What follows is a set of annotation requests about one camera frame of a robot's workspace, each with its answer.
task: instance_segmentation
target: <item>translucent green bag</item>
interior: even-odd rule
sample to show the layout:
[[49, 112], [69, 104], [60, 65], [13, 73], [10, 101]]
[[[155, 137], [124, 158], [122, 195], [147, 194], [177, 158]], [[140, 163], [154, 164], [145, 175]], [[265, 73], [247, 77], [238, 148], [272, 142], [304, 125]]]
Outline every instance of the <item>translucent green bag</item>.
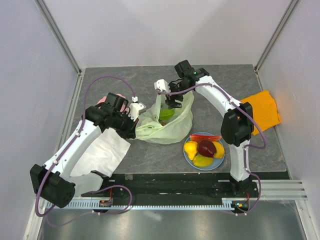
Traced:
[[175, 108], [174, 114], [166, 125], [159, 122], [160, 110], [166, 107], [166, 96], [158, 95], [155, 104], [139, 116], [135, 129], [135, 139], [154, 144], [174, 144], [183, 140], [191, 130], [193, 115], [191, 106], [194, 95], [190, 91], [183, 96], [181, 108]]

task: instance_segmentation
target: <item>yellow lemon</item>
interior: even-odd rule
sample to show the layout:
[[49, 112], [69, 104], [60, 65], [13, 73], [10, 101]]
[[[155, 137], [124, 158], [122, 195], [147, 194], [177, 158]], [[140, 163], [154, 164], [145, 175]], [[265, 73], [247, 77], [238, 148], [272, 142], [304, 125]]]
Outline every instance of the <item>yellow lemon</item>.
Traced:
[[210, 164], [212, 164], [214, 162], [214, 159], [212, 157], [206, 157], [206, 156], [202, 156], [202, 155], [197, 155], [195, 156], [195, 158], [193, 159], [193, 165], [195, 165], [196, 167], [207, 167]]
[[215, 153], [214, 157], [216, 159], [222, 159], [224, 157], [224, 155], [225, 155], [224, 146], [218, 141], [213, 141], [213, 144], [214, 144], [215, 149], [216, 149], [216, 153]]
[[188, 141], [184, 144], [183, 149], [192, 161], [197, 155], [198, 143], [196, 141]]

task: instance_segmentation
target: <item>white wall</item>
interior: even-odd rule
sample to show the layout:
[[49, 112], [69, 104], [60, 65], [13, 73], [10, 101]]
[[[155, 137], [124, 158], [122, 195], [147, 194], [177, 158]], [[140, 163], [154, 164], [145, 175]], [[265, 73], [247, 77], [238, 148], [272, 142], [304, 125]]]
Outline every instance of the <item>white wall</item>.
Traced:
[[82, 68], [256, 64], [290, 0], [45, 0]]
[[320, 1], [300, 1], [260, 70], [276, 100], [289, 172], [301, 179], [320, 225]]
[[34, 0], [0, 1], [0, 239], [22, 239], [29, 171], [52, 156], [77, 74]]

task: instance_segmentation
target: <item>orange cloth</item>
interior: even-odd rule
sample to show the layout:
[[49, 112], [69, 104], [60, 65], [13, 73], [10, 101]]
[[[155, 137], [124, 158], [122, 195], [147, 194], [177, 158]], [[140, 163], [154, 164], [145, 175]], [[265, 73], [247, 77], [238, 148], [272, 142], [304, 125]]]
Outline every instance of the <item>orange cloth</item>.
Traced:
[[[269, 91], [264, 90], [242, 99], [241, 102], [249, 102], [252, 105], [253, 119], [262, 131], [281, 123], [281, 117], [277, 110], [276, 101], [272, 98]], [[258, 134], [258, 129], [254, 127], [253, 135]]]

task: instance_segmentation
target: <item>blue bowl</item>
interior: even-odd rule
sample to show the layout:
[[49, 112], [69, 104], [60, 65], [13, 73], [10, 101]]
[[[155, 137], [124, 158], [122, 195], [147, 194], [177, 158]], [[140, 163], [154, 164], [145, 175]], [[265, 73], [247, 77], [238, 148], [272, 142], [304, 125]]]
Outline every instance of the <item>blue bowl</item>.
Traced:
[[[197, 132], [197, 133], [194, 133], [195, 135], [205, 135], [205, 136], [214, 136], [213, 134], [210, 134], [210, 133], [207, 133], [207, 132]], [[190, 137], [188, 137], [184, 143], [186, 142], [189, 142], [191, 141]], [[213, 169], [216, 169], [217, 167], [219, 167], [222, 162], [224, 161], [225, 159], [225, 155], [223, 155], [222, 158], [213, 158], [213, 163], [210, 164], [209, 166], [204, 166], [204, 167], [197, 167], [194, 165], [194, 163], [190, 160], [190, 158], [188, 157], [188, 154], [183, 150], [183, 154], [184, 154], [184, 157], [186, 159], [186, 161], [192, 166], [194, 167], [195, 169], [199, 169], [199, 170], [202, 170], [202, 171], [210, 171], [210, 170], [213, 170]]]

